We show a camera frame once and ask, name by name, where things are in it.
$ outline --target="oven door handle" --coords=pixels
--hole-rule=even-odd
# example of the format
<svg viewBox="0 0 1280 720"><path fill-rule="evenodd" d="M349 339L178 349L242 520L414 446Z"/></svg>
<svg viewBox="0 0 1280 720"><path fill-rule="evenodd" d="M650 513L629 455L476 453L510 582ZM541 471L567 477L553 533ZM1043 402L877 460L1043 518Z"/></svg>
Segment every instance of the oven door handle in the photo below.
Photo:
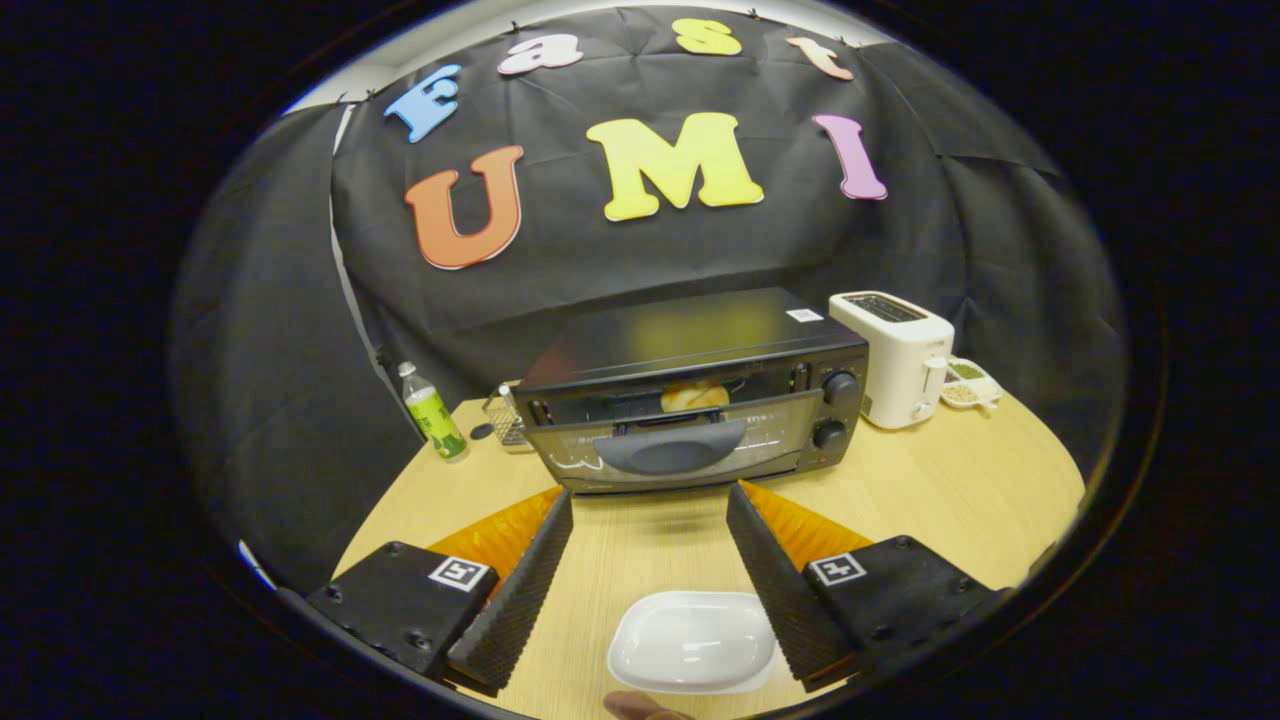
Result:
<svg viewBox="0 0 1280 720"><path fill-rule="evenodd" d="M746 434L746 420L712 421L640 434L595 438L595 452L634 475L676 475L709 468L730 456Z"/></svg>

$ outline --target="oven door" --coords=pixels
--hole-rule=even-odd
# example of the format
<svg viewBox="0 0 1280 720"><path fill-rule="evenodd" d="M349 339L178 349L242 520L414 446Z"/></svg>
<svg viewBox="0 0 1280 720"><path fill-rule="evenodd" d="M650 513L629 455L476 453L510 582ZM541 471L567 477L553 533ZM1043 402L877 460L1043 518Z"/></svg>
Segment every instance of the oven door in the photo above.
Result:
<svg viewBox="0 0 1280 720"><path fill-rule="evenodd" d="M822 391L617 421L525 428L547 469L579 493L672 489L796 469Z"/></svg>

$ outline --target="oven knob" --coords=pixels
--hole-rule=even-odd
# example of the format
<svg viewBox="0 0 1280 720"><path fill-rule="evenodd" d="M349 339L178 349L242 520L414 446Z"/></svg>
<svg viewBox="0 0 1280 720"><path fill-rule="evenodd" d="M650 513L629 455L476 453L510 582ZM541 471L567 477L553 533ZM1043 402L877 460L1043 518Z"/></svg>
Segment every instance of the oven knob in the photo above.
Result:
<svg viewBox="0 0 1280 720"><path fill-rule="evenodd" d="M840 455L849 445L849 430L840 420L824 420L813 429L813 443L828 455Z"/></svg>
<svg viewBox="0 0 1280 720"><path fill-rule="evenodd" d="M858 386L858 378L850 373L836 373L822 383L822 398L845 415L858 409L861 397L863 388Z"/></svg>

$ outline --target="orange soft pad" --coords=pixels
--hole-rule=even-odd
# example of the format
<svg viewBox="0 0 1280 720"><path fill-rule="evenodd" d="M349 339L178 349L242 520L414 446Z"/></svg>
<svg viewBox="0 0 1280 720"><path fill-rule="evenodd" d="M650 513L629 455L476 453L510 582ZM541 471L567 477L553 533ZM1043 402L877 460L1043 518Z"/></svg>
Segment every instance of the orange soft pad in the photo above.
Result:
<svg viewBox="0 0 1280 720"><path fill-rule="evenodd" d="M534 534L543 525L561 489L561 486L556 486L547 492L526 497L506 510L462 528L426 550L484 562L497 570L498 584L489 593L489 597L493 597L502 583L511 577L529 543L534 541Z"/></svg>
<svg viewBox="0 0 1280 720"><path fill-rule="evenodd" d="M751 505L786 551L796 571L814 560L872 544L872 541L759 486L739 480Z"/></svg>

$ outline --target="plastic bottle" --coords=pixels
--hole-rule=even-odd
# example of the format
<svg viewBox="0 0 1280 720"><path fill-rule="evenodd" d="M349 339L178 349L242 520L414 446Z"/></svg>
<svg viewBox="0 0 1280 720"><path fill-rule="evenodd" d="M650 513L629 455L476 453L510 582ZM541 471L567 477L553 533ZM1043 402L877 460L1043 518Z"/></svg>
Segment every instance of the plastic bottle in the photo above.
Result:
<svg viewBox="0 0 1280 720"><path fill-rule="evenodd" d="M401 397L404 398L408 414L413 416L422 434L430 438L435 451L445 462L457 462L466 457L467 441L453 424L453 418L444 407L435 386L424 380L412 363L401 363L398 372L404 379Z"/></svg>

